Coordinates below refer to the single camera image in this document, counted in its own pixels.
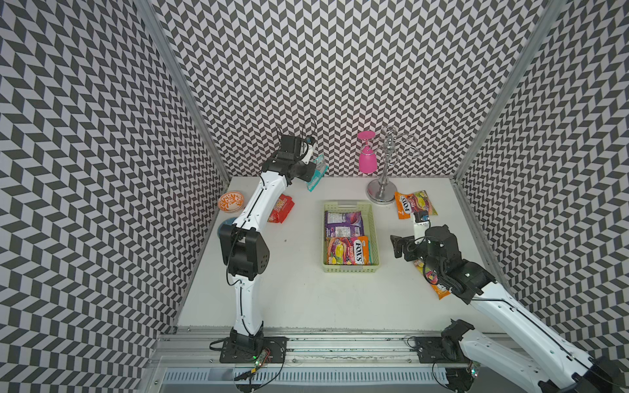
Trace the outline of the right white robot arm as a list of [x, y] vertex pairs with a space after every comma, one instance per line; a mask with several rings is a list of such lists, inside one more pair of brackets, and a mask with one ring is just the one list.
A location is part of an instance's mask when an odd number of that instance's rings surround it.
[[484, 267], [466, 260], [445, 226], [418, 226], [410, 237], [390, 237], [397, 258], [419, 260], [452, 295], [491, 319], [522, 349], [503, 346], [461, 319], [442, 333], [442, 351], [487, 366], [527, 392], [625, 392], [619, 364], [594, 358], [522, 306]]

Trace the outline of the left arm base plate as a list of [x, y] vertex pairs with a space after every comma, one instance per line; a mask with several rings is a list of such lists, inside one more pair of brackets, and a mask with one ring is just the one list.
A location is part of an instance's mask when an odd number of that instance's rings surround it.
[[246, 337], [244, 342], [228, 338], [221, 350], [219, 361], [222, 364], [252, 364], [262, 356], [263, 350], [269, 350], [269, 364], [281, 364], [285, 361], [287, 352], [287, 337]]

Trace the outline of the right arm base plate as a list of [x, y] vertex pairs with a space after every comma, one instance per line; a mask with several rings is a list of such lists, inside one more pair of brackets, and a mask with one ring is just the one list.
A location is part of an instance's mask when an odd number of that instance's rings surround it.
[[415, 337], [411, 341], [417, 351], [421, 364], [465, 363], [467, 358], [463, 355], [458, 342], [448, 337]]

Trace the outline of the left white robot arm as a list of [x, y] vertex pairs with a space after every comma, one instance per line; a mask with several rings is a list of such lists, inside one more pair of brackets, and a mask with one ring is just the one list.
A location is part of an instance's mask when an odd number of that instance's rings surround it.
[[262, 165], [259, 183], [243, 212], [231, 225], [219, 228], [226, 283], [235, 288], [236, 319], [230, 340], [236, 345], [257, 346], [263, 336], [263, 320], [257, 306], [257, 277], [270, 263], [270, 249], [263, 229], [279, 197], [295, 179], [311, 181], [312, 136], [283, 135], [279, 148]]

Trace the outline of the purple candy bag back side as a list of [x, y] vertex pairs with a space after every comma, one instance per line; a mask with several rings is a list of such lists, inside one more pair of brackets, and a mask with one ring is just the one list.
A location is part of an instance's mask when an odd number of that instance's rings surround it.
[[326, 237], [361, 237], [365, 229], [360, 211], [338, 213], [326, 211], [324, 216]]

